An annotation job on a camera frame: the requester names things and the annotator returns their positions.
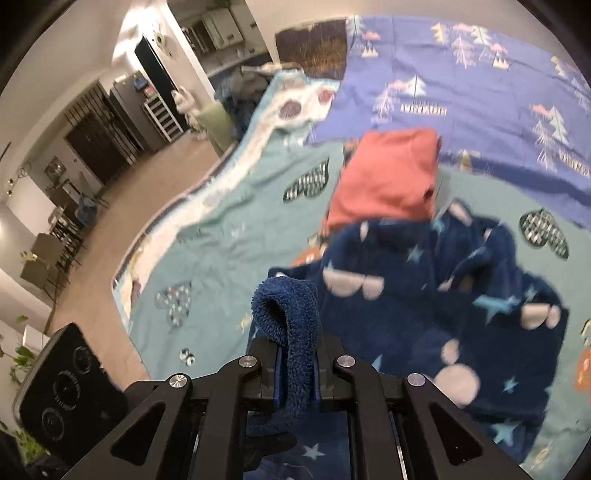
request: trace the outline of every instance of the navy star-print blanket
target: navy star-print blanket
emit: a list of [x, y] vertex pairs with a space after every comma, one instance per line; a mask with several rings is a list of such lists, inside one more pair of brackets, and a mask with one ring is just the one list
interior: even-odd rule
[[[568, 318], [515, 262], [510, 231], [454, 201], [432, 223], [350, 225], [322, 260], [278, 273], [318, 289], [325, 334], [381, 372], [428, 376], [515, 461], [537, 435]], [[344, 414], [307, 413], [298, 445], [245, 478], [348, 478]]]

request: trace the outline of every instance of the green leaf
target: green leaf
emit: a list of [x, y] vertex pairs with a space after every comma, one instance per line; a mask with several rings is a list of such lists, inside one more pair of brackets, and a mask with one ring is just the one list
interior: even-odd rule
[[14, 349], [14, 351], [26, 358], [37, 358], [37, 356], [33, 352], [31, 352], [26, 346], [17, 346]]
[[30, 463], [41, 455], [46, 454], [47, 451], [39, 445], [33, 437], [31, 437], [25, 430], [19, 429], [14, 431], [14, 436], [17, 439], [18, 446], [22, 452], [25, 464]]

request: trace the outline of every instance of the metal bolt head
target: metal bolt head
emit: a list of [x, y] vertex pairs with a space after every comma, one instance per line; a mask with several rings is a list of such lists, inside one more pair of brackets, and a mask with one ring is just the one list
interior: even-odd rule
[[410, 374], [407, 380], [413, 387], [422, 387], [425, 384], [425, 377], [421, 374]]
[[183, 374], [176, 374], [170, 377], [168, 383], [173, 388], [183, 388], [187, 384], [187, 377]]
[[256, 365], [256, 357], [252, 355], [245, 355], [238, 361], [238, 365], [244, 368], [254, 367]]
[[350, 368], [355, 364], [355, 358], [350, 355], [341, 355], [336, 362], [342, 367]]

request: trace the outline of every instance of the white cabinet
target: white cabinet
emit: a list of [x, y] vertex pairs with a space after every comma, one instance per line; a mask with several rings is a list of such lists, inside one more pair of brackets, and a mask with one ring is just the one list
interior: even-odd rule
[[203, 14], [203, 24], [218, 50], [242, 41], [240, 30], [227, 8]]
[[248, 5], [243, 2], [232, 4], [230, 10], [232, 10], [234, 19], [236, 19], [236, 23], [244, 35], [246, 46], [252, 47], [257, 51], [266, 51], [267, 46], [265, 45], [261, 32], [259, 32], [256, 26], [255, 19]]

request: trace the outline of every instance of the bed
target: bed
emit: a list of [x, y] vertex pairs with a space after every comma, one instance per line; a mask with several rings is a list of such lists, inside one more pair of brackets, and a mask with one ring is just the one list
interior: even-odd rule
[[[277, 75], [238, 150], [151, 222], [115, 276], [122, 320], [148, 372], [196, 377], [239, 356], [252, 333], [250, 295], [269, 267], [288, 265], [314, 242], [346, 142], [369, 129], [432, 127], [443, 139], [439, 209], [460, 197], [503, 221], [518, 262], [570, 310], [545, 421], [522, 463], [536, 480], [563, 478], [591, 432], [589, 86], [556, 57], [460, 22], [355, 16], [319, 38], [337, 40], [324, 49], [326, 62], [304, 67], [331, 77], [343, 67], [340, 87], [301, 72]], [[289, 161], [278, 167], [281, 158]], [[285, 201], [289, 179], [313, 177], [320, 180], [309, 198], [291, 204], [297, 221], [274, 212], [269, 199], [284, 191]], [[532, 239], [536, 228], [551, 239]], [[232, 298], [224, 302], [220, 289]], [[200, 327], [178, 329], [191, 322]], [[282, 475], [296, 478], [292, 460], [305, 466], [296, 456], [283, 458]]]

